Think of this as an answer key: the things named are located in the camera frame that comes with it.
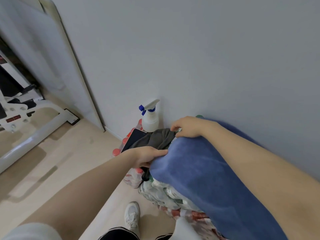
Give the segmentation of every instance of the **white sneaker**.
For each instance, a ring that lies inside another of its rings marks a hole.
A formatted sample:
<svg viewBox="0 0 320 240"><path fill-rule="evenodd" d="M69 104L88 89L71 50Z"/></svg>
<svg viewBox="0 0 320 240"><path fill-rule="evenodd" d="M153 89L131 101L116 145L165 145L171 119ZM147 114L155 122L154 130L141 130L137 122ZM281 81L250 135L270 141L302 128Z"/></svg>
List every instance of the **white sneaker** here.
<svg viewBox="0 0 320 240"><path fill-rule="evenodd" d="M128 230L137 234L140 237L138 222L140 219L140 208L137 202L130 202L127 205L124 213L124 220Z"/></svg>

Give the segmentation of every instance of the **blue fleece blanket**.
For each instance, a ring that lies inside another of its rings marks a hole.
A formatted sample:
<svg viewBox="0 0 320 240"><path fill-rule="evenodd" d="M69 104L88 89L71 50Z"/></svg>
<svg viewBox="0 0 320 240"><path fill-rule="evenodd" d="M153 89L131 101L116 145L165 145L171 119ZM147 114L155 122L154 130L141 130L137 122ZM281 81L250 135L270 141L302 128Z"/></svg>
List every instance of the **blue fleece blanket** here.
<svg viewBox="0 0 320 240"><path fill-rule="evenodd" d="M256 143L234 126L218 123ZM151 164L150 173L156 180L172 185L203 210L225 238L287 240L271 213L204 137L177 138L168 154Z"/></svg>

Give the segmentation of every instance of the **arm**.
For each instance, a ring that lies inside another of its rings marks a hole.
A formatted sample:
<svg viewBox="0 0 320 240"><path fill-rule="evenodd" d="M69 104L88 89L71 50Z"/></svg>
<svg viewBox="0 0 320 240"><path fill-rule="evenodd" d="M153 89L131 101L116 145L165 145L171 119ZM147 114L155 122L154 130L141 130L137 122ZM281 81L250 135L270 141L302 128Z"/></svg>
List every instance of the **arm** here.
<svg viewBox="0 0 320 240"><path fill-rule="evenodd" d="M129 149L71 181L21 225L44 223L63 240L79 239L130 168L147 166L167 152L150 146Z"/></svg>
<svg viewBox="0 0 320 240"><path fill-rule="evenodd" d="M320 238L320 184L281 157L217 122L185 117L176 137L205 137L239 179L270 211L290 240Z"/></svg>

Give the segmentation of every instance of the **white spray bottle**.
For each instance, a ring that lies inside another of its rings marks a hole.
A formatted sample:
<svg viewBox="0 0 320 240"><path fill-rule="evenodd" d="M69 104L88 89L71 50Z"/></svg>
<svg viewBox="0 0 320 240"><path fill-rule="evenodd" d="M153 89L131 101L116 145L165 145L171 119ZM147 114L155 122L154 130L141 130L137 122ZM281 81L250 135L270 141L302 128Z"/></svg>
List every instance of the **white spray bottle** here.
<svg viewBox="0 0 320 240"><path fill-rule="evenodd" d="M146 132L154 132L159 127L159 117L156 113L156 104L160 99L156 99L146 106L140 105L139 109L142 111L142 128Z"/></svg>

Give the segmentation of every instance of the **smartphone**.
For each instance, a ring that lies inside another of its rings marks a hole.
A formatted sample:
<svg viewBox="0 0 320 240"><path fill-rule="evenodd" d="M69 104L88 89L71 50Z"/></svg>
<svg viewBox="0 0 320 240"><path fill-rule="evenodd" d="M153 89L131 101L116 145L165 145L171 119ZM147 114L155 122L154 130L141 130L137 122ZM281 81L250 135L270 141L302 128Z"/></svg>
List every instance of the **smartphone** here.
<svg viewBox="0 0 320 240"><path fill-rule="evenodd" d="M147 133L139 130L139 129L134 129L130 135L130 137L127 140L127 143L124 145L123 149L121 152L124 152L125 150L128 150L136 141L144 137Z"/></svg>

